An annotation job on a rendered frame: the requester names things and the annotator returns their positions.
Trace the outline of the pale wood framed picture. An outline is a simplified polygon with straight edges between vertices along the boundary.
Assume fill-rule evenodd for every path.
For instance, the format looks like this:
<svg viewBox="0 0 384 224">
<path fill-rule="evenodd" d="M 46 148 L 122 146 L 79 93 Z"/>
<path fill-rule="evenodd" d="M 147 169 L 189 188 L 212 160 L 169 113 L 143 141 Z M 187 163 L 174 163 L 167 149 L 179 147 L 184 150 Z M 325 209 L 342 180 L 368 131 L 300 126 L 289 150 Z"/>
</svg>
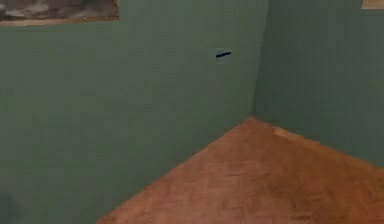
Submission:
<svg viewBox="0 0 384 224">
<path fill-rule="evenodd" d="M 363 0 L 362 9 L 384 10 L 384 0 Z"/>
</svg>

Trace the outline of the wood framed grey picture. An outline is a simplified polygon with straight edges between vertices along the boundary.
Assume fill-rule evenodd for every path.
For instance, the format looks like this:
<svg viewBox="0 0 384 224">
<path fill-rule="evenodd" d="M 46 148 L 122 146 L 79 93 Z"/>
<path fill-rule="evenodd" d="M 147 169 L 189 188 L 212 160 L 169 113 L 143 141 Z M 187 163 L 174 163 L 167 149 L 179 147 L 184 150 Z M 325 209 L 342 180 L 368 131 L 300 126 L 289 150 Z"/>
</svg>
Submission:
<svg viewBox="0 0 384 224">
<path fill-rule="evenodd" d="M 119 0 L 0 0 L 0 26 L 71 24 L 119 19 Z"/>
</svg>

